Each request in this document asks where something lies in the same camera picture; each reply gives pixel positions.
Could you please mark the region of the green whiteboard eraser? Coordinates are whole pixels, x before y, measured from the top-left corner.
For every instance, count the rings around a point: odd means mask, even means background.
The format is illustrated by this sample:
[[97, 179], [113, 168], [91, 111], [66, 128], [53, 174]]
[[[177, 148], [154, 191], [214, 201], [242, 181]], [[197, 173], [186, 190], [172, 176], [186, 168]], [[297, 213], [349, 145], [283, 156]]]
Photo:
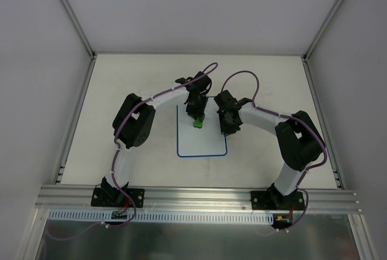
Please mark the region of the green whiteboard eraser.
[[200, 120], [200, 117], [197, 117], [196, 120], [193, 122], [194, 128], [201, 129], [203, 127], [203, 121]]

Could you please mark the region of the blue framed small whiteboard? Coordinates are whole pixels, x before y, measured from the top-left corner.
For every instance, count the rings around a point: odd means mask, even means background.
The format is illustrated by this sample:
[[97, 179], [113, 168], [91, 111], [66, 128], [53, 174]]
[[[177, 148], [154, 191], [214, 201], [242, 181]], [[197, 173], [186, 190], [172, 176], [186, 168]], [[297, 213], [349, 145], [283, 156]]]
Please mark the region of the blue framed small whiteboard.
[[186, 114], [183, 105], [177, 106], [177, 155], [181, 158], [223, 157], [227, 155], [227, 139], [222, 135], [218, 106], [210, 96], [201, 128]]

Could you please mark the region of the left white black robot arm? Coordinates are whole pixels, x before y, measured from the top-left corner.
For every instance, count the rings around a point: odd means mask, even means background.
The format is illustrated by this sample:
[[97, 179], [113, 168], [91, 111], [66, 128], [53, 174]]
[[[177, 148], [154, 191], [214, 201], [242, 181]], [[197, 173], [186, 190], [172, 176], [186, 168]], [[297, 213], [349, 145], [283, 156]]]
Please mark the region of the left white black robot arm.
[[128, 164], [119, 159], [123, 150], [129, 151], [142, 145], [151, 133], [157, 111], [169, 106], [184, 104], [187, 115], [193, 119], [193, 126], [202, 128], [211, 86], [212, 80], [200, 71], [195, 77], [177, 79], [169, 89], [147, 99], [134, 93], [126, 97], [112, 124], [117, 151], [109, 175], [103, 177], [100, 184], [110, 205], [119, 206], [126, 199]]

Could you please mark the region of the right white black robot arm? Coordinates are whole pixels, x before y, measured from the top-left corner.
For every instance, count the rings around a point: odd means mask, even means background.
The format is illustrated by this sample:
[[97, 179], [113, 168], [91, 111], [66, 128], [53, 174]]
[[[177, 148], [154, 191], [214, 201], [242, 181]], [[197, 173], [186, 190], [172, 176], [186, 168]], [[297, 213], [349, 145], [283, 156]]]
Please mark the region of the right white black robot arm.
[[237, 100], [228, 90], [214, 98], [218, 106], [220, 130], [225, 136], [247, 124], [276, 136], [284, 165], [275, 182], [258, 199], [266, 208], [284, 209], [298, 191], [310, 164], [320, 154], [327, 159], [325, 143], [310, 116], [304, 111], [283, 114], [256, 106], [253, 100]]

